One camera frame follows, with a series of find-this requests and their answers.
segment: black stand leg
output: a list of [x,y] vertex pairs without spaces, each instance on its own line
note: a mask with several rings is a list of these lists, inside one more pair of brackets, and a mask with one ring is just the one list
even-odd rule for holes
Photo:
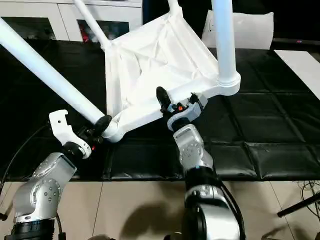
[[285,210],[282,210],[280,212],[277,213],[278,217],[281,218],[287,214],[291,214],[299,209],[302,209],[306,206],[309,206],[310,204],[314,204],[316,202],[320,201],[320,192],[318,192],[317,194],[301,201],[301,202],[298,202],[297,204],[291,206],[291,207],[288,207],[287,209]]

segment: white cabinet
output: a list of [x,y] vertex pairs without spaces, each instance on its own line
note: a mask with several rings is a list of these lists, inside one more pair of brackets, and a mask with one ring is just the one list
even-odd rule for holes
[[0,17],[24,38],[69,40],[56,3],[0,2]]
[[[114,5],[86,6],[109,40],[117,38],[142,25],[141,7]],[[90,31],[76,5],[58,4],[58,7],[71,41],[83,41],[85,38],[90,38],[96,42],[93,33]]]

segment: white pillow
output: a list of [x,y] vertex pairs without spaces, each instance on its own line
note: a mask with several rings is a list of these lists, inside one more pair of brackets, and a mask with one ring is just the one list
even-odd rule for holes
[[[274,35],[274,13],[253,15],[233,13],[234,44],[238,49],[270,49]],[[202,33],[202,41],[209,48],[216,47],[216,28],[213,11],[209,10]]]

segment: black cable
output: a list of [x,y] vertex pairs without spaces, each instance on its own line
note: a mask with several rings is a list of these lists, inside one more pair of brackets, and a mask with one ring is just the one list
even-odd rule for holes
[[[319,183],[316,183],[316,182],[314,182],[314,181],[310,181],[310,182],[307,183],[307,184],[306,184],[306,181],[303,181],[303,187],[301,188],[301,199],[302,199],[302,200],[305,200],[304,190],[307,189],[307,186],[310,186],[310,189],[312,189],[315,185],[320,186]],[[315,216],[319,219],[319,221],[320,221],[320,216],[319,216],[317,213],[315,213],[309,206],[306,206],[306,207],[307,207],[307,208],[309,209],[309,211],[310,211],[313,215],[315,215]]]
[[55,218],[56,218],[56,222],[58,223],[59,234],[62,234],[63,233],[62,232],[62,225],[61,225],[61,220],[60,220],[58,212],[56,212]]
[[15,152],[14,156],[11,158],[11,160],[10,160],[10,162],[9,162],[9,165],[6,167],[6,170],[5,170],[4,174],[3,174],[3,177],[2,177],[2,180],[1,180],[1,183],[0,183],[0,195],[1,195],[2,190],[3,190],[3,188],[4,188],[5,181],[6,181],[6,177],[7,177],[7,175],[8,175],[9,169],[10,169],[12,163],[14,162],[14,160],[16,159],[17,155],[18,155],[19,152],[24,148],[24,146],[25,146],[36,134],[38,134],[42,129],[44,129],[46,126],[47,126],[47,124],[41,126],[41,127],[38,128],[38,130],[35,131],[30,137],[28,137],[27,140],[19,147],[19,149]]
[[58,223],[58,228],[59,228],[58,240],[66,240],[67,238],[66,233],[62,231],[61,220],[58,212],[56,212],[55,219],[56,219],[56,222]]
[[231,211],[235,215],[236,220],[239,224],[240,239],[245,240],[246,239],[245,223],[244,223],[244,218],[242,216],[240,207],[237,204],[237,202],[236,202],[235,198],[233,197],[233,195],[231,194],[231,192],[229,191],[229,189],[226,187],[226,185],[222,181],[221,181],[221,187],[222,187],[222,191],[227,196],[226,201],[228,202],[228,204],[231,208]]

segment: white plastic bracket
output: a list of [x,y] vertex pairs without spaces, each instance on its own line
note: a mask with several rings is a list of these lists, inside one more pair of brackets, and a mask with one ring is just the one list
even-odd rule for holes
[[83,153],[83,159],[87,159],[91,155],[91,147],[73,132],[72,126],[67,123],[67,114],[67,110],[58,110],[49,114],[53,135],[59,140],[62,146],[65,145],[66,142],[73,142],[79,145],[79,150]]

